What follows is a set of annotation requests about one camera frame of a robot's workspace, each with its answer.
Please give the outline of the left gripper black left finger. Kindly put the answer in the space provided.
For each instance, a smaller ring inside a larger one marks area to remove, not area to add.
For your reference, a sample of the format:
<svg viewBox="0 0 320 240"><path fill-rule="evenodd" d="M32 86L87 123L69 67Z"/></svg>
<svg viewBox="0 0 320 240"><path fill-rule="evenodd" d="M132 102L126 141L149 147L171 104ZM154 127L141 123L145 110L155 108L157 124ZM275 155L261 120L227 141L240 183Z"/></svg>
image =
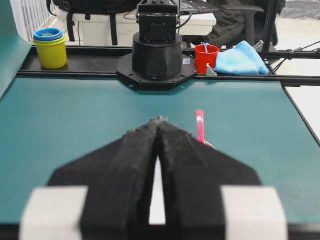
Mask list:
<svg viewBox="0 0 320 240"><path fill-rule="evenodd" d="M127 240L149 222L158 125L57 168L24 208L22 240Z"/></svg>

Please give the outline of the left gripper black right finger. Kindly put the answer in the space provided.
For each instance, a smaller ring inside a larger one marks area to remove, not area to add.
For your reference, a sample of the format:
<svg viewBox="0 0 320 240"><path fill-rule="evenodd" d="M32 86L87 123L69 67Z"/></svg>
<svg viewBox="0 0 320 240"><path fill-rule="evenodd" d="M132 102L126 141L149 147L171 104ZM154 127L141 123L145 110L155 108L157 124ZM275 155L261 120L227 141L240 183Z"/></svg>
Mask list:
<svg viewBox="0 0 320 240"><path fill-rule="evenodd" d="M274 187L256 171L158 123L167 223L183 240L285 240L288 226Z"/></svg>

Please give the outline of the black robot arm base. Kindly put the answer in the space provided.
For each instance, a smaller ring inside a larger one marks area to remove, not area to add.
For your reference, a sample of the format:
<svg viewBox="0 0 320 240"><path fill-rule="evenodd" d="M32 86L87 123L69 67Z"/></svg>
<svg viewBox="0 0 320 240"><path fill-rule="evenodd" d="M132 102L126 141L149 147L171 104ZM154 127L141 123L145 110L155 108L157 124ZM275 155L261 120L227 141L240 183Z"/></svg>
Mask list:
<svg viewBox="0 0 320 240"><path fill-rule="evenodd" d="M139 32L132 52L118 60L117 74L139 87L168 87L197 75L194 60L183 54L178 6L169 0L142 0L136 9Z"/></svg>

